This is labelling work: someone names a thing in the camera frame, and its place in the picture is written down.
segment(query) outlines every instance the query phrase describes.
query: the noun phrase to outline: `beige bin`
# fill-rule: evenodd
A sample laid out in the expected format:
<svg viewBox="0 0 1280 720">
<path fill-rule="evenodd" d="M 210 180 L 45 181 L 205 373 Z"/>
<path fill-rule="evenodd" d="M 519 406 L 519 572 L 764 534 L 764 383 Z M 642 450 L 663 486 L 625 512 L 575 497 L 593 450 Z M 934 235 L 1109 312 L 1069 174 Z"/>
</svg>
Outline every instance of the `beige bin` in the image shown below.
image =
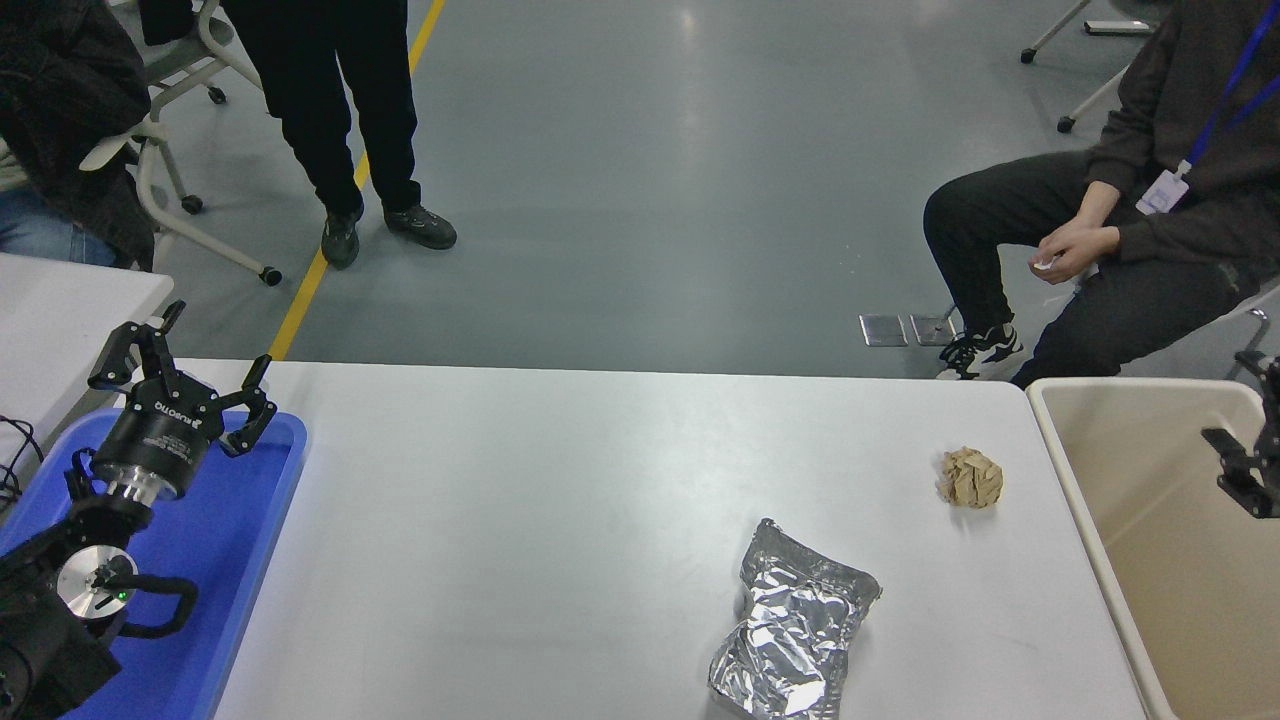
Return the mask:
<svg viewBox="0 0 1280 720">
<path fill-rule="evenodd" d="M 1201 428 L 1251 448 L 1239 383 L 1064 378 L 1028 388 L 1147 712 L 1280 719 L 1280 519 L 1217 487 Z"/>
</svg>

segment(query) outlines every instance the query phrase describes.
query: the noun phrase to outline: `person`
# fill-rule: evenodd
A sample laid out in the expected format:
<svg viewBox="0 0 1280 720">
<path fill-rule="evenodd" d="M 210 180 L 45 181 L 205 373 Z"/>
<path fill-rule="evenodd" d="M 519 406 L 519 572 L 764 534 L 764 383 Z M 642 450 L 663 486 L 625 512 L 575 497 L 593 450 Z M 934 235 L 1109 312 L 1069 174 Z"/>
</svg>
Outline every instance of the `person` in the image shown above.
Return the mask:
<svg viewBox="0 0 1280 720">
<path fill-rule="evenodd" d="M 0 0 L 0 251 L 151 269 L 151 220 L 104 137 L 151 106 L 142 59 L 101 0 Z"/>
<path fill-rule="evenodd" d="M 365 209 L 347 147 L 351 109 L 343 78 L 360 111 L 387 225 L 425 247 L 452 247 L 457 232 L 422 208 L 421 187 L 412 179 L 417 115 L 407 1 L 227 0 L 224 6 L 261 74 L 268 109 L 280 119 L 284 140 L 325 206 L 320 250 L 329 264 L 344 269 L 356 260 L 356 223 Z"/>
<path fill-rule="evenodd" d="M 964 319 L 938 378 L 1114 375 L 1277 273 L 1277 13 L 1280 0 L 1175 1 L 1092 149 L 996 165 L 929 197 L 924 234 Z M 1036 247 L 1028 266 L 1047 283 L 1098 268 L 1029 360 L 1002 243 Z"/>
</svg>

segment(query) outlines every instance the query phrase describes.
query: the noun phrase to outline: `blue lanyard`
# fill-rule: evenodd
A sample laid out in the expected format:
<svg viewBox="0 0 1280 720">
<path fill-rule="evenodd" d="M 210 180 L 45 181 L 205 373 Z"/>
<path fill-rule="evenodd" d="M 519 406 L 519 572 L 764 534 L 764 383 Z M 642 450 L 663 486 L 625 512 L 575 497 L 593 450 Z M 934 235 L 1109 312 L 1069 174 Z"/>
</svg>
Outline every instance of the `blue lanyard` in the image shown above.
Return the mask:
<svg viewBox="0 0 1280 720">
<path fill-rule="evenodd" d="M 1267 31 L 1271 29 L 1272 24 L 1275 24 L 1276 15 L 1280 15 L 1280 0 L 1271 1 L 1271 6 L 1267 8 L 1266 14 L 1262 15 L 1262 22 L 1258 23 L 1258 27 L 1253 29 L 1253 35 L 1249 36 L 1249 42 L 1245 44 L 1244 51 L 1240 53 L 1240 59 L 1235 63 L 1235 70 L 1231 72 L 1231 78 L 1226 81 L 1226 88 L 1222 90 L 1222 96 L 1217 99 L 1217 106 L 1213 108 L 1213 114 L 1210 117 L 1208 123 L 1204 124 L 1204 129 L 1201 131 L 1199 137 L 1196 138 L 1196 145 L 1192 146 L 1190 154 L 1187 155 L 1188 165 L 1194 165 L 1196 161 L 1204 155 L 1204 151 L 1208 150 L 1210 138 L 1217 129 L 1217 122 L 1221 119 L 1226 99 L 1235 90 L 1235 86 L 1240 85 L 1240 78 L 1244 77 L 1244 70 L 1247 70 L 1249 63 L 1253 61 L 1253 55 L 1258 51 L 1258 45 L 1262 44 L 1262 38 L 1267 35 Z M 1257 94 L 1244 108 L 1240 108 L 1240 110 L 1231 117 L 1230 120 L 1228 120 L 1225 129 L 1231 129 L 1243 123 L 1245 118 L 1252 115 L 1254 110 L 1270 100 L 1277 91 L 1280 91 L 1280 76 L 1272 78 L 1271 82 L 1262 88 L 1262 92 Z"/>
</svg>

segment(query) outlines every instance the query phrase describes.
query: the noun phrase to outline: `metal cylinder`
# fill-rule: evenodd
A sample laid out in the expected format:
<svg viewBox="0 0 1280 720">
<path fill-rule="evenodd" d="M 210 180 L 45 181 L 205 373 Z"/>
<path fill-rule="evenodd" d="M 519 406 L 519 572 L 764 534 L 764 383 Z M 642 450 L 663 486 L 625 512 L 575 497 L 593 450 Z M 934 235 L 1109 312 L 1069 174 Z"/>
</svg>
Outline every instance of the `metal cylinder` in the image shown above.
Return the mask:
<svg viewBox="0 0 1280 720">
<path fill-rule="evenodd" d="M 93 455 L 91 468 L 122 495 L 150 506 L 160 498 L 187 495 L 209 439 L 198 420 L 155 402 L 154 407 L 125 409 Z"/>
</svg>

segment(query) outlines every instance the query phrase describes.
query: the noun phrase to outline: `id badge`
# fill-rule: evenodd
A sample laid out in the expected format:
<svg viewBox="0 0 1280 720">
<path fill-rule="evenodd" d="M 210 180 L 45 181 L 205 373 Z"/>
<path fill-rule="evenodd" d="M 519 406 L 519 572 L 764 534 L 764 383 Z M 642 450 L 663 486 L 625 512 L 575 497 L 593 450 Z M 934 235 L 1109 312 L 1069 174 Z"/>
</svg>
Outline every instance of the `id badge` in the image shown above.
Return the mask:
<svg viewBox="0 0 1280 720">
<path fill-rule="evenodd" d="M 1143 215 L 1167 213 L 1178 205 L 1188 190 L 1190 188 L 1183 178 L 1165 170 L 1143 193 L 1142 200 L 1138 201 L 1138 210 Z"/>
</svg>

